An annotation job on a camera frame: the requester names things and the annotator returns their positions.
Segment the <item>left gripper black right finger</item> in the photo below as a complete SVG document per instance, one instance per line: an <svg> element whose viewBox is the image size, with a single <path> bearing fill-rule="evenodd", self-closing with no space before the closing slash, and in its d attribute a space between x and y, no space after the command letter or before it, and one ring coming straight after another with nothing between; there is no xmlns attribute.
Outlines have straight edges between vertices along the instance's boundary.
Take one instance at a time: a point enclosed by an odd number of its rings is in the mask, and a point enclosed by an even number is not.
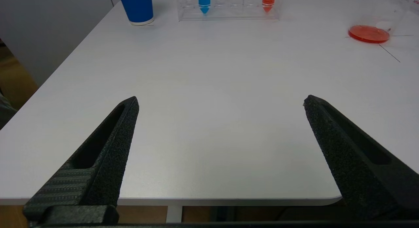
<svg viewBox="0 0 419 228"><path fill-rule="evenodd" d="M419 176L322 98L306 117L338 189L358 219L418 220Z"/></svg>

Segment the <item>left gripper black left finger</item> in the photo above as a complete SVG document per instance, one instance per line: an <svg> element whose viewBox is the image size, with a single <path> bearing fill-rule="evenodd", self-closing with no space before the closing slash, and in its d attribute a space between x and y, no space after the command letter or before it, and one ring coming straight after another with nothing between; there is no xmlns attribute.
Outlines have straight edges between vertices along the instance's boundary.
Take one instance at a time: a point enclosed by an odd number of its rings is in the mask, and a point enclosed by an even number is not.
<svg viewBox="0 0 419 228"><path fill-rule="evenodd" d="M135 96L121 101L24 205L30 227L113 226L139 113Z"/></svg>

